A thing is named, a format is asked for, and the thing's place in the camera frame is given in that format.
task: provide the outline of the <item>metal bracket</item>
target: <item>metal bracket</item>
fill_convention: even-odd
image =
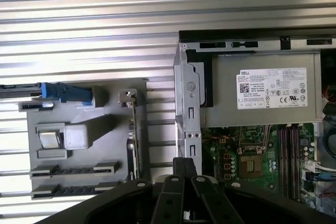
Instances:
[[[136,89],[124,89],[119,92],[119,103],[122,107],[132,109],[133,120],[130,122],[130,136],[128,139],[128,151],[132,152],[131,159],[133,160],[133,169],[129,170],[129,177],[131,179],[138,179],[140,177],[140,153],[138,142],[137,117],[135,107],[137,106],[138,93]]]
[[[119,92],[119,103],[122,107],[132,107],[137,105],[137,91],[136,89],[124,89]]]

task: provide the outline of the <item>black plastic bracket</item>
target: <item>black plastic bracket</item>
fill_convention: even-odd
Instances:
[[[209,178],[193,177],[191,183],[213,223],[244,224],[228,198],[220,194]]]
[[[280,37],[280,49],[281,50],[290,50],[290,37],[289,36],[281,36]]]
[[[151,224],[183,223],[184,183],[184,178],[176,175],[164,180]]]

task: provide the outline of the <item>barcode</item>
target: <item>barcode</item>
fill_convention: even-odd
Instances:
[[[240,83],[240,93],[249,93],[250,92],[250,85],[249,83]]]

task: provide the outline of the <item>black cable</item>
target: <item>black cable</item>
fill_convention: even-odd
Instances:
[[[330,156],[332,156],[332,158],[336,158],[336,154],[330,149],[329,146],[329,138],[333,135],[336,135],[336,129],[332,128],[330,129],[324,136],[323,136],[323,146],[325,148],[325,150],[328,152],[328,154]]]

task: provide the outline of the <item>wires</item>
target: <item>wires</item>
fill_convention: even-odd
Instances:
[[[336,174],[336,169],[327,168],[327,167],[321,166],[319,164],[316,164],[316,168],[318,168],[319,170],[327,171],[327,172],[334,172]]]
[[[314,175],[314,181],[318,182],[336,182],[336,175],[329,173],[319,173]]]
[[[326,198],[326,197],[333,197],[336,196],[336,191],[329,191],[330,189],[334,189],[336,187],[336,183],[332,184],[331,186],[328,186],[325,188],[319,195],[319,198]]]

